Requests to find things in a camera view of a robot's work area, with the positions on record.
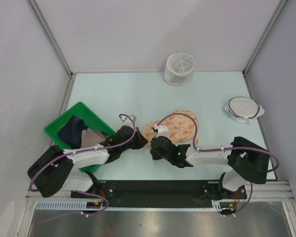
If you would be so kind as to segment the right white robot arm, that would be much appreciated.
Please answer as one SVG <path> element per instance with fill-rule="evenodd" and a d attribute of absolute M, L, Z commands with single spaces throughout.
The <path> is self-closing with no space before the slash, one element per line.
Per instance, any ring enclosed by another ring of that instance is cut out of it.
<path fill-rule="evenodd" d="M 218 193 L 231 197 L 241 186 L 265 184 L 268 174 L 270 152 L 243 138 L 235 137 L 226 145 L 207 149 L 195 149 L 190 144 L 175 145 L 170 139 L 159 136 L 151 141 L 153 160 L 164 159 L 178 168 L 199 165 L 226 165 L 229 172 L 221 175 Z"/>

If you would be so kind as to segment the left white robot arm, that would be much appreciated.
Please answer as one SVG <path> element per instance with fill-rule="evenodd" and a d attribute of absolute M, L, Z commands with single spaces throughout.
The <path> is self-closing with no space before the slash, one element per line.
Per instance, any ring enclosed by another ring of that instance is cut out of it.
<path fill-rule="evenodd" d="M 138 128 L 122 126 L 115 135 L 87 148 L 62 150 L 51 146 L 28 169 L 29 190 L 49 198 L 59 191 L 72 191 L 75 196 L 92 198 L 102 187 L 87 166 L 104 165 L 120 158 L 127 150 L 139 150 L 148 143 Z"/>

